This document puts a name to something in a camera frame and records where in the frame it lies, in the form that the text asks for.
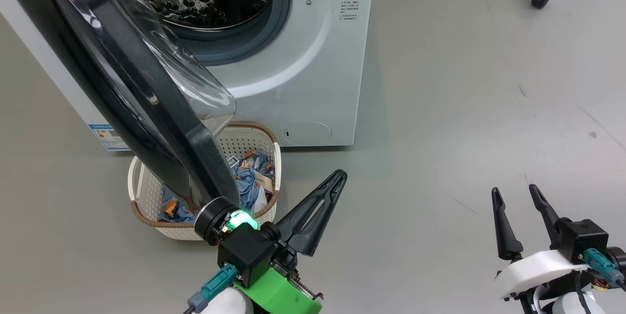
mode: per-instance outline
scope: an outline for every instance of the black rubber foot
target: black rubber foot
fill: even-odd
[[[548,3],[549,0],[532,0],[530,4],[536,9],[542,9]]]

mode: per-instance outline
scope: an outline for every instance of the black cable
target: black cable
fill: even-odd
[[[581,305],[583,306],[583,309],[585,309],[585,314],[591,314],[591,311],[589,310],[589,307],[586,304],[586,300],[585,300],[585,296],[583,295],[583,289],[582,289],[582,285],[581,285],[581,275],[582,275],[582,271],[579,271],[579,273],[576,274],[576,293],[579,295],[579,301],[581,301]]]
[[[622,290],[624,290],[624,292],[626,292],[626,285],[624,284],[624,281],[617,280],[617,281],[615,281],[615,283],[617,283],[617,285],[619,285],[619,287],[621,287]]]

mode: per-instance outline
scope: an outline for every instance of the perforated basket wall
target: perforated basket wall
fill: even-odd
[[[274,191],[272,199],[264,209],[256,212],[253,218],[259,225],[273,221],[276,215],[276,202],[280,194],[280,147],[276,137],[262,125],[235,122],[226,127],[217,137],[226,157],[243,158],[248,152],[256,150],[268,156],[275,167]],[[161,223],[158,217],[163,211],[163,182],[150,170],[134,158],[128,170],[128,195],[131,207],[137,218],[156,228],[169,238],[184,241],[201,241],[194,232],[193,223]]]

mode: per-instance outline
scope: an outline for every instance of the brown basket rim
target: brown basket rim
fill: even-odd
[[[266,127],[264,127],[264,126],[262,126],[260,124],[255,124],[253,122],[230,122],[230,124],[228,124],[227,127],[229,127],[229,128],[251,128],[251,129],[257,129],[257,130],[262,131],[265,134],[267,134],[270,137],[270,139],[272,140],[272,142],[274,142],[274,143],[278,142],[276,140],[276,136],[273,135],[272,131],[270,131],[269,129],[267,129]],[[252,218],[253,219],[257,219],[257,218],[265,215],[268,211],[270,211],[270,209],[272,209],[272,207],[278,201],[279,195],[280,195],[280,191],[275,189],[274,192],[272,193],[272,199],[268,202],[268,204],[263,209],[261,209],[259,212],[255,212],[252,215]],[[150,227],[159,227],[159,228],[194,228],[194,223],[164,223],[164,222],[160,222],[160,221],[152,221],[152,220],[146,218],[145,216],[143,216],[143,214],[139,210],[139,204],[136,201],[131,201],[130,202],[130,206],[131,206],[131,208],[133,210],[134,215],[139,219],[139,221],[143,222],[146,225],[149,225]]]

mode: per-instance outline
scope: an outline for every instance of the floor scratch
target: floor scratch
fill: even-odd
[[[604,128],[604,126],[603,126],[603,125],[602,125],[602,124],[601,124],[598,120],[596,120],[594,116],[591,116],[591,114],[590,114],[590,113],[588,113],[585,109],[583,109],[583,108],[582,108],[582,107],[580,107],[580,106],[579,106],[579,109],[580,109],[582,112],[584,112],[584,113],[585,113],[585,115],[589,116],[589,118],[591,118],[591,119],[593,120],[593,122],[595,122],[595,123],[596,123],[596,124],[597,124],[597,125],[598,125],[601,129],[602,129],[602,131],[606,132],[606,134],[608,134],[608,136],[610,136],[610,137],[611,137],[611,139],[613,140],[613,142],[617,143],[617,145],[619,145],[622,149],[624,149],[624,150],[626,151],[626,147],[625,147],[625,146],[624,146],[624,145],[623,145],[623,144],[622,144],[619,140],[617,140],[617,138],[615,138],[615,137],[611,134],[611,132],[609,132],[609,131],[608,131],[608,129]]]
[[[525,98],[528,97],[528,95],[526,95],[526,90],[524,90],[524,87],[522,86],[522,84],[517,84],[517,87],[519,88],[519,91],[521,92],[521,95],[523,95]]]
[[[459,203],[459,204],[463,205],[465,208],[467,208],[467,210],[469,210],[469,211],[473,212],[474,214],[478,215],[478,212],[476,212],[476,211],[472,210],[469,206],[467,206],[467,205],[463,204],[462,202],[460,202],[460,201],[456,200],[455,198],[453,198],[453,199],[454,199],[454,201],[456,201],[457,203]]]

